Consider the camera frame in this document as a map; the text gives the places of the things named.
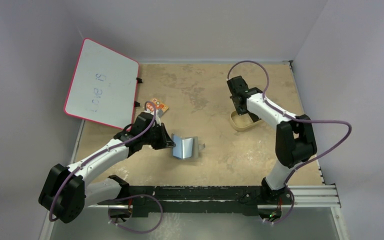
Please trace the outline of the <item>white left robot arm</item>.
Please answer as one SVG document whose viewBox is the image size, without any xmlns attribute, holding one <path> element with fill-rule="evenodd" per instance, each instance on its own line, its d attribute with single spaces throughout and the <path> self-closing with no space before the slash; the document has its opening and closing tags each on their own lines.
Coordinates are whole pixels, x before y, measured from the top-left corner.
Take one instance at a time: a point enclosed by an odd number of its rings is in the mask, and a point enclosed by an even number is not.
<svg viewBox="0 0 384 240">
<path fill-rule="evenodd" d="M 128 183 L 116 175 L 98 183 L 93 181 L 110 167 L 140 151 L 143 146 L 161 150 L 175 145 L 159 117 L 142 112 L 133 124 L 116 133 L 107 144 L 88 157 L 68 166 L 53 166 L 38 202 L 49 211 L 51 222 L 60 220 L 66 224 L 73 221 L 84 207 L 108 200 L 122 205 L 129 199 Z"/>
</svg>

